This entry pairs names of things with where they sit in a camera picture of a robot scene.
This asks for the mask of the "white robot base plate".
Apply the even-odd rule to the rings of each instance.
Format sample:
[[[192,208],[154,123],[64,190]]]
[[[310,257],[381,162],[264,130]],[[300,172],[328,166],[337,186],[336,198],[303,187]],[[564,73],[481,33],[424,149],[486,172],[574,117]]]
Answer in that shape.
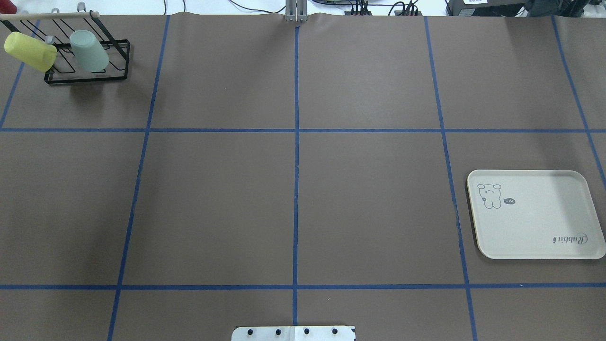
[[[232,341],[355,341],[353,326],[242,326],[235,328]]]

